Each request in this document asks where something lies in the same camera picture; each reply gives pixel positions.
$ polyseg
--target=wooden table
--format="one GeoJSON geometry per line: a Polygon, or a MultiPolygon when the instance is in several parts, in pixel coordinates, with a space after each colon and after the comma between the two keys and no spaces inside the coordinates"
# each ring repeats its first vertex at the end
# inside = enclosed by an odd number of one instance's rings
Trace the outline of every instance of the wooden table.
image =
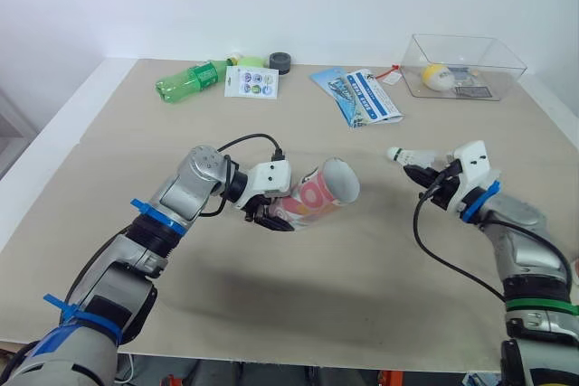
{"type": "MultiPolygon", "coordinates": [[[[501,102],[416,99],[386,87],[405,114],[350,129],[334,101],[295,65],[277,100],[226,99],[223,85],[175,105],[153,83],[189,65],[139,61],[47,184],[0,255],[0,339],[28,341],[56,325],[42,301],[64,297],[92,253],[135,216],[196,145],[273,135],[294,179],[336,155],[357,173],[358,201],[307,230],[275,233],[227,207],[197,221],[156,285],[141,335],[123,351],[258,362],[427,371],[498,370],[503,306],[425,256],[412,235],[421,188],[384,158],[389,146],[448,151],[483,139],[503,190],[538,206],[569,258],[579,255],[579,155],[520,88],[501,102]]],[[[244,168],[271,145],[231,149],[244,168]]],[[[216,206],[213,200],[209,207],[216,206]]],[[[490,243],[433,205],[424,241],[499,286],[490,243]]]]}

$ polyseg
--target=blue cable tie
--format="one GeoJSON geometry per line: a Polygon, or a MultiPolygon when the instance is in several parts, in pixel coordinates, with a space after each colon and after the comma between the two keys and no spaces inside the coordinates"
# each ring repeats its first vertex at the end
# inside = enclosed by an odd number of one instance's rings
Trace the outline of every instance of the blue cable tie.
{"type": "Polygon", "coordinates": [[[480,207],[482,207],[482,205],[487,201],[487,199],[495,194],[497,194],[498,192],[500,192],[500,182],[499,181],[495,181],[493,184],[490,185],[490,187],[488,188],[488,190],[483,193],[481,196],[479,196],[477,198],[477,200],[475,202],[473,202],[469,208],[467,208],[467,210],[462,214],[462,221],[465,221],[467,223],[469,223],[470,218],[472,217],[472,215],[477,212],[480,207]]]}
{"type": "Polygon", "coordinates": [[[160,221],[165,226],[168,226],[173,231],[175,231],[179,235],[185,235],[187,230],[181,226],[176,221],[169,219],[166,217],[162,212],[157,211],[154,207],[152,207],[149,203],[141,202],[139,199],[133,199],[130,202],[141,214],[146,214],[149,217],[152,217],[156,221],[160,221]]]}
{"type": "Polygon", "coordinates": [[[79,318],[80,320],[87,320],[95,325],[101,325],[106,329],[109,329],[117,338],[117,345],[120,345],[120,342],[123,337],[123,333],[115,323],[110,321],[109,319],[96,315],[91,314],[90,312],[84,312],[79,309],[78,305],[71,304],[68,305],[62,300],[56,298],[52,294],[47,294],[43,297],[51,305],[58,307],[62,311],[62,318],[64,319],[64,323],[67,323],[69,320],[74,318],[79,318]]]}

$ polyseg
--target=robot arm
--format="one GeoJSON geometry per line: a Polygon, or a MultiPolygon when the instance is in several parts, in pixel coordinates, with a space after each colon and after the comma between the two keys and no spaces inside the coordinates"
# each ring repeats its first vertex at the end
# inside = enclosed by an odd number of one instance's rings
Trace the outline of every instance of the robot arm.
{"type": "Polygon", "coordinates": [[[139,216],[95,253],[65,300],[45,298],[61,309],[60,325],[32,349],[7,384],[112,384],[118,346],[138,335],[157,298],[151,279],[163,272],[171,250],[198,217],[216,215],[230,201],[246,212],[247,221],[292,231],[267,213],[272,198],[290,191],[290,164],[278,147],[272,160],[244,174],[211,146],[191,150],[148,203],[133,200],[139,216]],[[221,195],[222,205],[203,214],[211,195],[221,195]]]}
{"type": "Polygon", "coordinates": [[[511,338],[502,344],[503,385],[579,384],[579,308],[570,303],[570,268],[550,242],[545,216],[499,192],[481,141],[448,160],[441,171],[428,165],[404,171],[433,203],[479,227],[493,245],[511,338]]]}

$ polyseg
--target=white cable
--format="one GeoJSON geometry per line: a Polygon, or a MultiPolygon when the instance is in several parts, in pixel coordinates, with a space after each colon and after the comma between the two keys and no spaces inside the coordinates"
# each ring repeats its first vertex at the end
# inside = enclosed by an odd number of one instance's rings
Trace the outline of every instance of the white cable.
{"type": "Polygon", "coordinates": [[[127,356],[128,356],[128,363],[130,363],[130,375],[126,380],[115,380],[115,383],[117,384],[128,383],[129,381],[133,380],[133,376],[135,375],[135,364],[133,363],[133,355],[128,353],[127,356]]]}

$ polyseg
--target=green plastic bottle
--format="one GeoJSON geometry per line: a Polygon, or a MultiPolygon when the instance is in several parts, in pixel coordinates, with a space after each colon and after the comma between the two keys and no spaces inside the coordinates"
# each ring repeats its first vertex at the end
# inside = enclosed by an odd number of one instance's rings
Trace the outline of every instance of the green plastic bottle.
{"type": "Polygon", "coordinates": [[[235,65],[237,60],[207,61],[203,65],[191,67],[174,76],[164,77],[155,83],[155,88],[163,101],[177,103],[188,95],[194,94],[208,86],[225,80],[227,67],[235,65]]]}

